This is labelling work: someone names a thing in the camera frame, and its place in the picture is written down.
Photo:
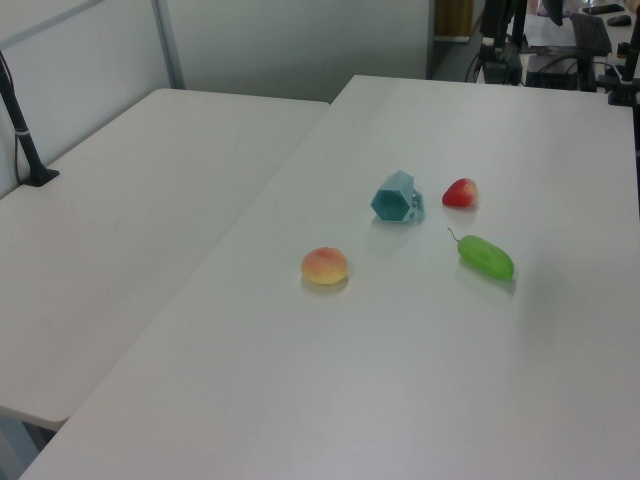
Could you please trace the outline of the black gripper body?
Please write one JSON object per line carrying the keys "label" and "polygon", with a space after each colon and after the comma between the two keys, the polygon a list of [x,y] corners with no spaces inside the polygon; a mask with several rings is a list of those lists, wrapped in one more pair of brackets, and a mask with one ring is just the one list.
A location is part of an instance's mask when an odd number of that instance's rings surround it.
{"label": "black gripper body", "polygon": [[512,0],[486,0],[484,4],[480,33],[482,46],[502,48],[507,27],[514,15]]}

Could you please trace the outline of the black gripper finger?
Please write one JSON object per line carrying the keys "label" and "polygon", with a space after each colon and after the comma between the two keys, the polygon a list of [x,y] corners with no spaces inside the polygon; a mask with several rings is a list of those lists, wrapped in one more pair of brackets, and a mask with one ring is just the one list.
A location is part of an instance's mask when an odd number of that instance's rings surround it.
{"label": "black gripper finger", "polygon": [[485,83],[500,82],[500,60],[493,48],[481,49],[481,64]]}
{"label": "black gripper finger", "polygon": [[517,47],[506,45],[502,54],[503,70],[501,74],[502,84],[521,83],[521,58]]}

